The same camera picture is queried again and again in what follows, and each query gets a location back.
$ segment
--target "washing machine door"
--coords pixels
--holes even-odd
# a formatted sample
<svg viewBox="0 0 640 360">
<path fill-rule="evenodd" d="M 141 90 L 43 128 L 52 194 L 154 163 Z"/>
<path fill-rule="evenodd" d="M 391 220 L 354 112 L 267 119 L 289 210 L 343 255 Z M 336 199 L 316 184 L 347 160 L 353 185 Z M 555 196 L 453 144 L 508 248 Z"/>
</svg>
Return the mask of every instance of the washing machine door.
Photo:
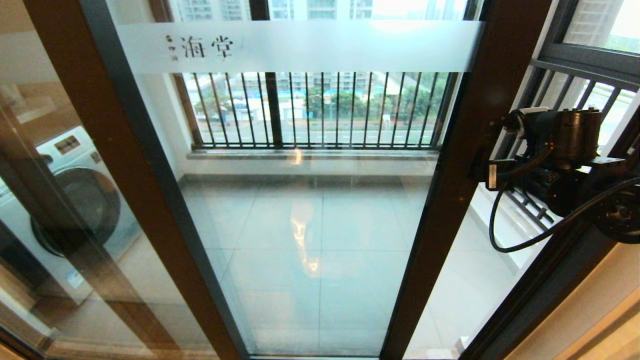
<svg viewBox="0 0 640 360">
<path fill-rule="evenodd" d="M 103 245 L 118 225 L 120 196 L 115 184 L 105 175 L 90 168 L 70 168 L 55 175 L 58 184 L 76 207 L 95 240 Z M 33 233 L 51 254 L 62 257 L 58 244 L 31 219 Z"/>
</svg>

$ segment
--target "washing machine control panel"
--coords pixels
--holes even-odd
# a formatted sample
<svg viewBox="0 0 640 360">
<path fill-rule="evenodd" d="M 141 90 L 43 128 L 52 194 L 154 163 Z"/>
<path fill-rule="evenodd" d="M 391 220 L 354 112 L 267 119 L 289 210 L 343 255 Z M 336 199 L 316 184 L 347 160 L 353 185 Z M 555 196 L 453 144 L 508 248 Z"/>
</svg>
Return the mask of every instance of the washing machine control panel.
<svg viewBox="0 0 640 360">
<path fill-rule="evenodd" d="M 36 147 L 51 171 L 64 167 L 80 155 L 95 151 L 95 146 L 82 126 L 59 135 Z"/>
</svg>

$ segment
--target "window frame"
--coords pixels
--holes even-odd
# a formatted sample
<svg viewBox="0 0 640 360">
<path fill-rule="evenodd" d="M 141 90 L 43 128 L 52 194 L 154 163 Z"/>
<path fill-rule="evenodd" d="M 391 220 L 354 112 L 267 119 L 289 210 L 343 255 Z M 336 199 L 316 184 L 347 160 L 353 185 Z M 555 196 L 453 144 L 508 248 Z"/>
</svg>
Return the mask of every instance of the window frame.
<svg viewBox="0 0 640 360">
<path fill-rule="evenodd" d="M 559 1 L 539 61 L 640 83 L 640 54 L 564 43 L 580 0 Z"/>
</svg>

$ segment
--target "metal grille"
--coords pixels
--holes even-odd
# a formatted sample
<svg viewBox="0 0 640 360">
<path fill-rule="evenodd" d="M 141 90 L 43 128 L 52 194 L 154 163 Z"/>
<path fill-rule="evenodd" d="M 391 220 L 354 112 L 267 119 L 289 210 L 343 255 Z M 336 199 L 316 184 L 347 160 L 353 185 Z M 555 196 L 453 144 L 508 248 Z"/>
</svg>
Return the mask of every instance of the metal grille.
<svg viewBox="0 0 640 360">
<path fill-rule="evenodd" d="M 638 91 L 638 84 L 555 63 L 532 60 L 531 77 L 519 108 L 546 106 L 553 110 L 594 107 L 602 111 L 600 144 L 609 139 Z M 505 136 L 497 145 L 496 158 L 513 158 L 524 151 L 522 139 Z M 544 203 L 526 194 L 506 193 L 543 231 L 559 219 Z"/>
<path fill-rule="evenodd" d="M 432 149 L 451 103 L 445 90 L 452 76 L 244 72 L 184 80 L 196 149 Z"/>
</svg>

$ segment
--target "frosted glass strip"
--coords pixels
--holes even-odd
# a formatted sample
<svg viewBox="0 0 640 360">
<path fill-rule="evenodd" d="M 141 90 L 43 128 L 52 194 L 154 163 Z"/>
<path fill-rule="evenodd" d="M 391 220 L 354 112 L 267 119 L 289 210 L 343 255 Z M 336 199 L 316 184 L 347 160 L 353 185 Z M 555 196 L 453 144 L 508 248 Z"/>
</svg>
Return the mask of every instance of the frosted glass strip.
<svg viewBox="0 0 640 360">
<path fill-rule="evenodd" d="M 469 71 L 481 21 L 318 20 L 118 26 L 135 73 Z"/>
</svg>

